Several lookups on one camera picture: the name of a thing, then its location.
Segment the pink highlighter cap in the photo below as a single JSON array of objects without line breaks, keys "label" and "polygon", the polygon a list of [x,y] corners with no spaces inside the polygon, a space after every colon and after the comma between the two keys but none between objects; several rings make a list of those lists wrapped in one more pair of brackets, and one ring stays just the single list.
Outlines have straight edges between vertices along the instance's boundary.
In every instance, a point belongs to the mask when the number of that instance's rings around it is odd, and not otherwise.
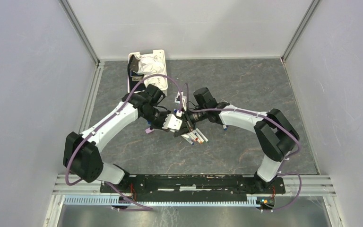
[{"label": "pink highlighter cap", "polygon": [[145,130],[145,133],[146,133],[146,134],[150,134],[150,133],[152,133],[152,132],[154,132],[154,131],[155,131],[154,129],[147,128],[147,129]]}]

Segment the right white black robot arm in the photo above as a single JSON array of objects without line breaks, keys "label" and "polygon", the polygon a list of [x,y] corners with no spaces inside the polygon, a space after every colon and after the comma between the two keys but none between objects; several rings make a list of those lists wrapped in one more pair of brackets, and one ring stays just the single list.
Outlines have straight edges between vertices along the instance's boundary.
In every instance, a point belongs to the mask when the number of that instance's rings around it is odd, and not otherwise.
[{"label": "right white black robot arm", "polygon": [[182,111],[175,110],[180,118],[172,124],[175,136],[182,136],[190,144],[208,142],[208,138],[198,129],[197,123],[209,120],[222,125],[238,127],[258,138],[264,158],[254,174],[254,187],[260,193],[266,193],[273,187],[273,182],[281,174],[281,166],[295,152],[302,148],[297,131],[278,109],[268,112],[256,112],[238,108],[228,102],[217,102],[209,89],[203,87],[194,92],[197,104],[189,107],[189,98],[184,92],[178,92],[175,102],[181,104]]}]

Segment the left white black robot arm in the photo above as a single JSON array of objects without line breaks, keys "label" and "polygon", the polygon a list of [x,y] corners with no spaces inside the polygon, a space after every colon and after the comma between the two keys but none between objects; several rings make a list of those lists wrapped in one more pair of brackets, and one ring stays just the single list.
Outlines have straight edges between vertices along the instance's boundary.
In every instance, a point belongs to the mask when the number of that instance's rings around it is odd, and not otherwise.
[{"label": "left white black robot arm", "polygon": [[112,183],[117,192],[130,186],[128,173],[115,164],[105,163],[101,151],[122,129],[142,117],[151,126],[162,129],[170,111],[156,107],[165,98],[162,90],[154,85],[138,93],[126,94],[121,102],[93,127],[78,134],[71,132],[65,140],[63,165],[67,171],[91,183],[95,180]]}]

